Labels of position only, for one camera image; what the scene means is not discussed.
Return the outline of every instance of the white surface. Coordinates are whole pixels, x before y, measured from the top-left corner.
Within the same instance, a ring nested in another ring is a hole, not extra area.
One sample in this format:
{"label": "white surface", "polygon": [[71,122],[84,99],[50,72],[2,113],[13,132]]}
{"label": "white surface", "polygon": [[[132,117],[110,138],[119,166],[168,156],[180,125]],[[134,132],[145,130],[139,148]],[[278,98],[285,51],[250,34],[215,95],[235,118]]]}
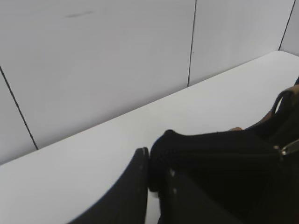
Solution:
{"label": "white surface", "polygon": [[198,0],[190,84],[278,50],[293,0]]}
{"label": "white surface", "polygon": [[0,165],[34,150],[34,144],[0,73]]}
{"label": "white surface", "polygon": [[299,1],[295,2],[280,49],[299,56]]}
{"label": "white surface", "polygon": [[[248,127],[292,86],[299,57],[276,51],[0,167],[0,223],[65,224],[97,201],[136,148],[172,128],[199,134]],[[158,199],[149,194],[147,224]]]}
{"label": "white surface", "polygon": [[194,0],[2,0],[0,63],[39,148],[187,86]]}

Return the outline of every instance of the panel seam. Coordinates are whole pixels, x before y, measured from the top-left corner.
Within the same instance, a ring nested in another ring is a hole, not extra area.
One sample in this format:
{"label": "panel seam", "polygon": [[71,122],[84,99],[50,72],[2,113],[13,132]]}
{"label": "panel seam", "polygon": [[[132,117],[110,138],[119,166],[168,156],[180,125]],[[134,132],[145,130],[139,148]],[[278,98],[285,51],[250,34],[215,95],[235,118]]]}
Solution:
{"label": "panel seam", "polygon": [[26,120],[25,120],[25,118],[24,118],[24,116],[23,116],[23,113],[22,113],[22,111],[21,111],[21,109],[20,109],[20,107],[19,107],[19,104],[18,104],[17,100],[15,99],[14,93],[13,93],[13,91],[12,91],[12,89],[11,89],[9,83],[8,83],[8,80],[6,79],[6,77],[5,77],[5,75],[4,75],[4,72],[3,72],[2,68],[1,68],[1,66],[0,66],[0,71],[1,71],[1,74],[2,74],[2,76],[3,76],[3,78],[4,78],[5,83],[6,83],[7,87],[8,87],[8,89],[9,89],[9,92],[10,92],[10,94],[11,94],[13,100],[14,100],[14,103],[15,103],[16,107],[18,108],[18,111],[19,111],[19,113],[20,113],[20,116],[22,117],[22,120],[23,120],[23,122],[24,122],[24,124],[25,124],[25,126],[26,126],[26,128],[27,128],[27,131],[28,131],[28,133],[29,133],[29,135],[30,135],[30,137],[31,137],[31,140],[33,141],[33,144],[34,144],[36,150],[38,150],[37,144],[36,144],[36,142],[35,142],[35,140],[34,140],[34,138],[33,138],[33,135],[32,135],[32,133],[31,133],[31,131],[30,131],[28,125],[27,125],[27,122],[26,122]]}
{"label": "panel seam", "polygon": [[189,58],[189,72],[188,72],[188,82],[187,87],[190,85],[190,71],[191,71],[191,59],[193,54],[193,38],[194,38],[194,27],[195,27],[195,19],[196,19],[196,6],[197,6],[197,0],[195,0],[194,5],[194,17],[193,17],[193,27],[192,27],[192,37],[191,37],[191,50],[190,50],[190,58]]}
{"label": "panel seam", "polygon": [[295,3],[296,3],[296,0],[294,0],[293,7],[292,7],[292,9],[291,9],[291,13],[290,13],[290,16],[289,16],[288,22],[286,23],[285,31],[284,31],[284,34],[283,34],[283,36],[282,36],[282,39],[281,39],[281,42],[280,42],[280,45],[279,45],[279,48],[278,48],[278,50],[280,50],[280,48],[281,48],[281,45],[282,45],[282,42],[283,42],[283,40],[284,40],[285,33],[286,33],[286,29],[288,28],[288,25],[289,25],[289,22],[290,22],[290,19],[291,19],[292,13],[293,13],[293,9],[294,9]]}

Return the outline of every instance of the metal buckle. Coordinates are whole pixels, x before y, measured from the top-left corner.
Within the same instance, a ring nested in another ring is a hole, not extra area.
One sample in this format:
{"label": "metal buckle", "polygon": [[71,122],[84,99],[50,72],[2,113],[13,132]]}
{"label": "metal buckle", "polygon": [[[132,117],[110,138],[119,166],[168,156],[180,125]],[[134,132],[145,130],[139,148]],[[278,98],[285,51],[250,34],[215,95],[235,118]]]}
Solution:
{"label": "metal buckle", "polygon": [[282,155],[289,155],[297,151],[299,151],[299,139],[291,142],[280,150]]}

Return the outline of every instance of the white table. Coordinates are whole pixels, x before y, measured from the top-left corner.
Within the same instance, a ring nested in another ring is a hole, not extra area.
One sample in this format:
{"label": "white table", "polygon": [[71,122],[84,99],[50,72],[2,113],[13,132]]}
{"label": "white table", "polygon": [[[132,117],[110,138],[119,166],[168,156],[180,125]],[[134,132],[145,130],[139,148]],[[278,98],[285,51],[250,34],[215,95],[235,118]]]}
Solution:
{"label": "white table", "polygon": [[[113,185],[136,148],[166,129],[183,134],[248,127],[299,75],[299,57],[272,52],[0,166],[0,223],[65,224]],[[147,224],[158,199],[149,194]]]}

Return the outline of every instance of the white wall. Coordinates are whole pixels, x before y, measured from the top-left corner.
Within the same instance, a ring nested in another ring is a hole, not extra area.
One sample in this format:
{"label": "white wall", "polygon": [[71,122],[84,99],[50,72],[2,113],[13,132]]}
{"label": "white wall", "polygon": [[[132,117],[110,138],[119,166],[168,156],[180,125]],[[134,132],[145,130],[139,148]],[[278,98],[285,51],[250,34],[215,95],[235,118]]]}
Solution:
{"label": "white wall", "polygon": [[0,73],[0,165],[35,150],[33,141]]}
{"label": "white wall", "polygon": [[190,84],[279,48],[293,0],[198,0]]}
{"label": "white wall", "polygon": [[295,2],[280,50],[299,56],[299,1]]}
{"label": "white wall", "polygon": [[38,147],[185,88],[194,4],[3,0],[0,64]]}

